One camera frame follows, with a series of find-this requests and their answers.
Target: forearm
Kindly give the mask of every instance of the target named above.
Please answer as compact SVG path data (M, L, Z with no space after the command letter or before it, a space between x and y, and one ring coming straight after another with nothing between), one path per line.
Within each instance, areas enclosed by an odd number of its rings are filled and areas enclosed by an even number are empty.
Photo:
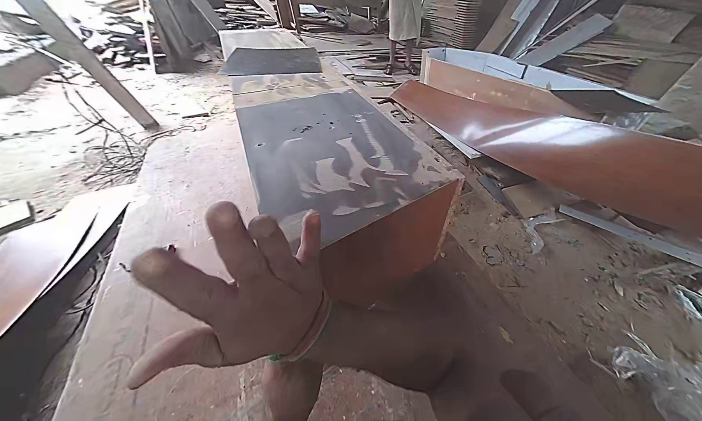
M447 323L438 318L339 302L307 358L364 369L401 387L427 391L450 365L451 338Z

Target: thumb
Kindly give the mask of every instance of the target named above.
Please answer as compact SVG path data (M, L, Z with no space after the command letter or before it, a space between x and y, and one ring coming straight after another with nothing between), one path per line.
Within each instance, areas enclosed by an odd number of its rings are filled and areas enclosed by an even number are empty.
M317 256L320 248L319 213L310 210L302 220L302 243L296 251L296 258L301 262L309 262Z
M127 386L138 389L160 372L186 364L220 367L224 354L211 326L177 332L148 350L127 376Z

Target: dark gray panel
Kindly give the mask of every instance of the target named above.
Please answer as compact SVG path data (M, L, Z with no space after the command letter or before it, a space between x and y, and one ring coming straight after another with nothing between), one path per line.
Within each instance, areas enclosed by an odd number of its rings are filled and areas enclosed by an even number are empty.
M237 48L220 74L229 76L319 73L317 50L308 48Z
M325 246L454 180L353 90L239 108L236 116L258 209L290 241L310 209L322 215Z
M565 103L591 114L605 112L667 112L608 89L558 89L551 91L551 93Z

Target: foot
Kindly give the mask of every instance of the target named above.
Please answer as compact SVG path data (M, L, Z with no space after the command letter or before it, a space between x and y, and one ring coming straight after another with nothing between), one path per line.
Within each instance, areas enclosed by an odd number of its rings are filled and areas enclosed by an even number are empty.
M416 67L415 64L406 63L405 68L408 71L408 73L411 73L413 76L418 76L418 67Z
M273 362L263 368L263 398L271 421L306 421L317 401L323 364L303 359Z
M385 74L388 76L393 76L393 73L395 73L395 64L388 63L387 67L385 67Z

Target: sandal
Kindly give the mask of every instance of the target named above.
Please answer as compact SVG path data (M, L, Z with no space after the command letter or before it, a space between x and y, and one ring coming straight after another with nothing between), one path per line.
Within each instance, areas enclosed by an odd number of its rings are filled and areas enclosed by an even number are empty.
M408 71L408 73L411 73L413 76L418 76L418 67L416 67L415 64L411 63L408 66L405 66L405 69Z

